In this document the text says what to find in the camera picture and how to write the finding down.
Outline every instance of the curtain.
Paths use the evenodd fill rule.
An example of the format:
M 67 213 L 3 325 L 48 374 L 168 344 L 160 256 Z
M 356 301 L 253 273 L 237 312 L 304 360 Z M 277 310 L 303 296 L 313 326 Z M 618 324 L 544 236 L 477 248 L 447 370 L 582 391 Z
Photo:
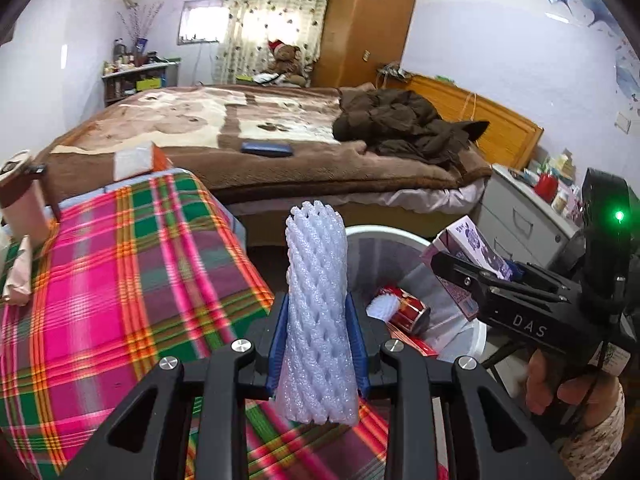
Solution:
M 229 24 L 216 56 L 216 81 L 260 73 L 271 59 L 269 41 L 300 47 L 306 66 L 318 59 L 327 0 L 226 0 Z

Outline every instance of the sticker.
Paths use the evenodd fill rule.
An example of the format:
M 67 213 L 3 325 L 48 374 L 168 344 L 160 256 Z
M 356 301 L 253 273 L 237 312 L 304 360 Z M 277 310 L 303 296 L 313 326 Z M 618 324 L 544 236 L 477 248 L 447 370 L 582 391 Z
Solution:
M 590 365 L 598 366 L 598 360 L 600 359 L 600 349 L 602 348 L 602 343 L 598 345 L 598 349 L 596 353 L 589 361 Z M 607 346 L 607 353 L 604 356 L 604 361 L 602 362 L 602 369 L 610 375 L 614 377 L 618 377 L 622 370 L 625 369 L 626 364 L 631 359 L 631 354 L 626 350 L 616 346 L 612 343 L 609 343 Z

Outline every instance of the bottle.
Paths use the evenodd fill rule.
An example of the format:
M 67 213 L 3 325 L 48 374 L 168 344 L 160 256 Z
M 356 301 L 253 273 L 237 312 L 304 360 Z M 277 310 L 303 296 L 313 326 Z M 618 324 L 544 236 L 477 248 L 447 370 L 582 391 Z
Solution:
M 117 63 L 118 58 L 126 53 L 127 47 L 122 43 L 122 38 L 113 41 L 113 62 Z
M 558 194 L 554 198 L 554 201 L 551 203 L 551 207 L 555 210 L 556 213 L 561 214 L 566 207 L 566 203 L 569 201 L 569 193 L 565 189 L 561 189 L 558 191 Z

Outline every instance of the white foam sleeve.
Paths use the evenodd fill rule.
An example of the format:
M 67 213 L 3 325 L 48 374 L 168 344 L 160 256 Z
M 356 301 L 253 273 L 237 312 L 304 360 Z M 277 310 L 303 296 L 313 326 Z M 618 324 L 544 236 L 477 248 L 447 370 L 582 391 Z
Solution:
M 385 323 L 394 316 L 400 308 L 400 299 L 393 294 L 382 294 L 373 298 L 367 307 L 367 316 L 374 317 Z
M 289 322 L 276 410 L 297 422 L 354 426 L 358 391 L 344 318 L 344 223 L 331 206 L 305 202 L 291 210 L 285 234 Z

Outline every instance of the red cup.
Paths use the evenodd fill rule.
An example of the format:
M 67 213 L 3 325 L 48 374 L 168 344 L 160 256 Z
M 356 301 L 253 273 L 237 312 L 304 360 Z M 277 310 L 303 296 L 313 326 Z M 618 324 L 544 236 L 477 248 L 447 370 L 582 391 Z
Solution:
M 552 174 L 543 173 L 533 191 L 545 202 L 551 204 L 558 192 L 558 179 Z

